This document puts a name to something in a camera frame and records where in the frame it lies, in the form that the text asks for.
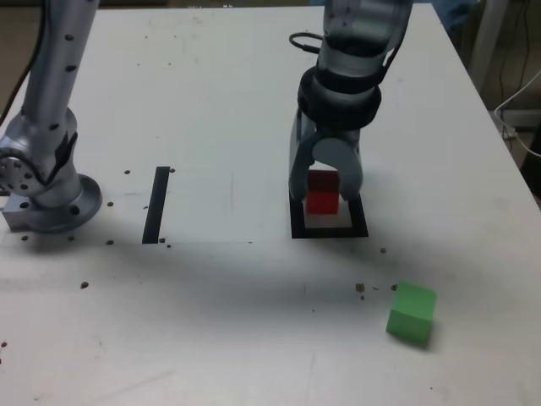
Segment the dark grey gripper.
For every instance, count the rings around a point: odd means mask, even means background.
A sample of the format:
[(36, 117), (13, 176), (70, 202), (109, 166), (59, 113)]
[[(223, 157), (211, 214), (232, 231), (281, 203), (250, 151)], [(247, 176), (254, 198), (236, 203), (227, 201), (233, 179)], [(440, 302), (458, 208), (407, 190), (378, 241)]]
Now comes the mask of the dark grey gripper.
[(294, 200), (305, 198), (309, 167), (316, 160), (338, 172), (341, 197), (347, 201), (356, 200), (363, 183), (363, 170), (358, 155), (359, 136), (359, 129), (327, 128), (303, 112), (297, 112), (289, 148), (290, 196)]

